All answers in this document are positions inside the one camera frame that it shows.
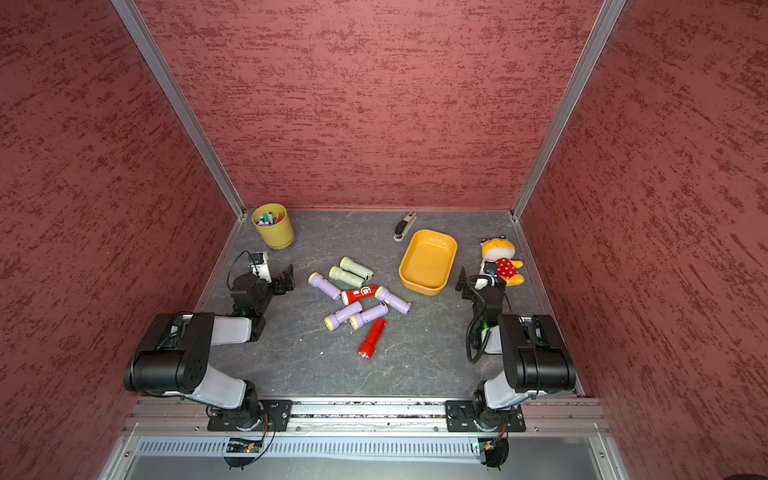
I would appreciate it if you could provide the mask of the yellow plastic storage box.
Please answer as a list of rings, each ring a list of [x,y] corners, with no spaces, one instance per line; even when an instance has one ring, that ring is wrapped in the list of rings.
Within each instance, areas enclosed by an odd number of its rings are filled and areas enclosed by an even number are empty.
[[[417,231],[398,269],[403,286],[425,296],[438,295],[448,283],[457,248],[450,235],[429,229]]]

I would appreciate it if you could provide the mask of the yellow-green pen cup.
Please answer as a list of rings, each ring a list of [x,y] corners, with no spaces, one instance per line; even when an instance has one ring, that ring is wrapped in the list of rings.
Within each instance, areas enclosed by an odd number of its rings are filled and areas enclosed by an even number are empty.
[[[251,214],[262,240],[273,250],[291,246],[295,239],[287,209],[279,203],[268,203],[258,207]]]

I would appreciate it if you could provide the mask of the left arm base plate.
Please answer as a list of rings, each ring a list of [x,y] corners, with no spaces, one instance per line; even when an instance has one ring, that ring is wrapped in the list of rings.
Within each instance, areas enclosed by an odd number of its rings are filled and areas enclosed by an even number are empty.
[[[255,408],[208,408],[209,432],[284,432],[294,402],[288,399],[257,400]]]

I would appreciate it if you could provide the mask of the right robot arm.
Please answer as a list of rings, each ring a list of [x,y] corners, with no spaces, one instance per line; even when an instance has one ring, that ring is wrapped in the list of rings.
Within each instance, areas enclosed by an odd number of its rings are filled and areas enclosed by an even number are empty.
[[[481,381],[469,401],[446,404],[451,431],[523,431],[520,405],[575,387],[577,374],[560,330],[549,315],[505,313],[501,279],[462,271],[456,290],[472,303],[465,352],[475,364],[485,355],[502,357],[502,371]]]

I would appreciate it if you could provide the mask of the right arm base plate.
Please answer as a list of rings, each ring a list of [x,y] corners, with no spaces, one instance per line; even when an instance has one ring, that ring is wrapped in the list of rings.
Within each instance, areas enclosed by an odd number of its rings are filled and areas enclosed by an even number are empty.
[[[526,431],[522,409],[493,410],[470,400],[445,402],[446,424],[449,432],[500,433],[502,426],[510,433]]]

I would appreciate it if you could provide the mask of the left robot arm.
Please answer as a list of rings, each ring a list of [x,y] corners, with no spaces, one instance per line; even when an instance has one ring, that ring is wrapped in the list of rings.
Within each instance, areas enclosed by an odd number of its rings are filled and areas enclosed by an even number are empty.
[[[128,391],[181,397],[206,407],[214,432],[284,432],[293,402],[261,401],[251,381],[232,377],[209,363],[213,346],[258,341],[271,299],[295,287],[293,266],[266,280],[254,273],[230,286],[233,313],[177,312],[157,315],[139,342],[123,376]]]

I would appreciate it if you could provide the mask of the yellow plush toy red dress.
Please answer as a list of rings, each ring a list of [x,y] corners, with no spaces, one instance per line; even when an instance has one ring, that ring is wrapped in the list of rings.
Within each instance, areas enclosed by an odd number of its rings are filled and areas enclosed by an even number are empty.
[[[525,282],[524,276],[520,273],[524,264],[515,258],[515,246],[506,236],[483,238],[480,246],[482,260],[497,263],[499,282],[503,282],[507,287],[519,286]]]

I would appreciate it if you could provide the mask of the green flashlight rear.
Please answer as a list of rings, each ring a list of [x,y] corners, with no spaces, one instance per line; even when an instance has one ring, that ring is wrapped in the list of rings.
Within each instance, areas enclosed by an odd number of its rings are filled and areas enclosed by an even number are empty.
[[[354,261],[350,257],[343,257],[340,261],[340,267],[363,278],[365,281],[370,281],[374,276],[374,272],[370,268]]]

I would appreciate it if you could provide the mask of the red white flashlight logo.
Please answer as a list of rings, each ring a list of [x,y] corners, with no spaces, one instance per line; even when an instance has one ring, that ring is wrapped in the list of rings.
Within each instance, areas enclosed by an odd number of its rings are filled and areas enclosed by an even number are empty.
[[[341,300],[344,305],[350,305],[374,296],[377,289],[377,285],[366,285],[355,290],[345,290],[341,292]]]

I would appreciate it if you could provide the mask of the aluminium front rail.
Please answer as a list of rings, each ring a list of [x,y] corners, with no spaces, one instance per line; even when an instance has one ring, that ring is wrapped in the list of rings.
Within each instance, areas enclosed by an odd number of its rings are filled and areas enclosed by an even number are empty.
[[[287,436],[459,436],[501,431],[494,417],[475,419],[469,400],[428,397],[266,397],[261,400]],[[213,411],[189,400],[141,397],[122,427],[125,436],[213,436]],[[544,398],[505,414],[511,437],[611,437],[601,401]]]

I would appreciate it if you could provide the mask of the grey black stapler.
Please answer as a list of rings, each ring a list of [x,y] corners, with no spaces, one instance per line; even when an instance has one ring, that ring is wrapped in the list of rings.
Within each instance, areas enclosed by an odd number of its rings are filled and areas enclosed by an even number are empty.
[[[401,242],[409,229],[412,227],[413,222],[417,218],[417,213],[415,211],[408,212],[402,220],[399,221],[399,223],[395,227],[393,239],[395,242]]]

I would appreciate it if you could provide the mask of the purple flashlight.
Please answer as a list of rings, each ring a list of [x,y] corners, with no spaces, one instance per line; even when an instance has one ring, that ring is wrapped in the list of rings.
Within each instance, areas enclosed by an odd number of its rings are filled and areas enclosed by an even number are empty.
[[[364,325],[385,316],[388,311],[389,309],[387,304],[381,302],[380,304],[370,309],[352,315],[349,319],[349,322],[354,330],[358,330]]]
[[[332,313],[324,318],[324,324],[329,331],[334,331],[342,323],[347,321],[351,316],[356,313],[360,313],[363,310],[363,306],[359,301],[351,303],[335,313]]]
[[[400,312],[403,315],[408,314],[411,309],[411,304],[409,302],[398,297],[385,286],[379,286],[376,289],[374,296],[380,302],[385,303],[386,305],[395,309],[396,311]]]
[[[319,272],[313,272],[308,277],[308,283],[314,288],[323,292],[326,296],[334,301],[337,301],[341,298],[342,291],[330,281],[328,281],[325,277],[323,277]]]

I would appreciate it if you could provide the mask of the all red flashlight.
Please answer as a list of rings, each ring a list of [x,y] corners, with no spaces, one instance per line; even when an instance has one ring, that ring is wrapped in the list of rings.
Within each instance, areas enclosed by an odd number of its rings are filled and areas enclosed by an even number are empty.
[[[382,319],[376,319],[373,322],[373,326],[369,330],[365,340],[362,342],[358,349],[358,355],[366,360],[372,359],[375,353],[375,347],[378,340],[387,326],[387,322]]]

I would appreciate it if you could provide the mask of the green flashlight front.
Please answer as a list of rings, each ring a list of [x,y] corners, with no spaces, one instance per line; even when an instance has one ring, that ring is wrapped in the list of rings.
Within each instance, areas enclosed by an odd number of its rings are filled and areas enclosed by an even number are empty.
[[[329,270],[329,277],[333,280],[336,280],[348,286],[351,286],[354,289],[361,288],[365,283],[365,279],[363,277],[360,277],[359,275],[356,275],[352,272],[344,270],[339,266],[333,266]]]

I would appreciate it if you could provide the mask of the green flashlight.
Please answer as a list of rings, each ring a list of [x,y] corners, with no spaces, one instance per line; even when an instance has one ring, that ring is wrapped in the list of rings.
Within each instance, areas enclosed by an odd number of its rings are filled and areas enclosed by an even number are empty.
[[[351,286],[354,289],[361,288],[365,283],[365,279],[363,277],[360,277],[359,275],[356,275],[352,272],[344,270],[339,266],[333,266],[329,270],[329,277],[333,280],[336,280],[348,286]]]
[[[374,272],[370,268],[354,261],[350,257],[343,257],[340,261],[340,267],[363,278],[365,281],[370,281],[374,276]]]

